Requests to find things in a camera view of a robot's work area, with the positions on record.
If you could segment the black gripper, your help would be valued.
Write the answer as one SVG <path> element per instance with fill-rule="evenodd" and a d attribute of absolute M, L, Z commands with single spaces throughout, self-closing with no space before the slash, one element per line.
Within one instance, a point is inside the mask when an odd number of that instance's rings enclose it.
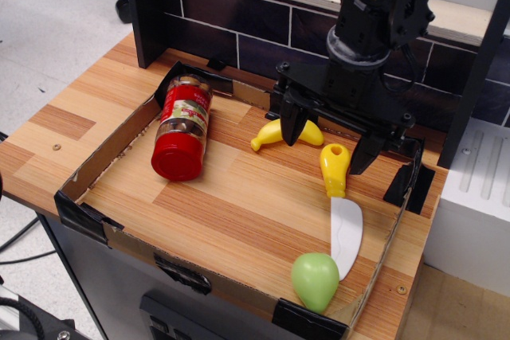
<path fill-rule="evenodd" d="M 402 49 L 411 80 L 389 85 L 385 61 L 348 63 L 331 59 L 324 65 L 290 63 L 276 66 L 271 110 L 280 118 L 283 140 L 293 146 L 310 117 L 323 117 L 361 135 L 351 156 L 349 174 L 360 175 L 385 145 L 401 145 L 415 118 L 396 100 L 416 81 L 416 60 Z"/>

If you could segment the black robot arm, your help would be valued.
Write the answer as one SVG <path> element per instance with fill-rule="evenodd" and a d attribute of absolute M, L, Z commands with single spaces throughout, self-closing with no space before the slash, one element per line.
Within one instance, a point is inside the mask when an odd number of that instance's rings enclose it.
<path fill-rule="evenodd" d="M 418 72 L 409 43 L 428 33 L 435 19 L 429 0 L 340 0 L 337 22 L 327 35 L 325 65 L 277 66 L 274 103 L 283 140 L 293 145 L 310 117 L 319 116 L 358 133 L 351 174 L 362 174 L 383 151 L 396 152 L 415 118 L 398 95 L 415 81 L 389 85 L 384 67 L 393 51 L 402 51 Z"/>

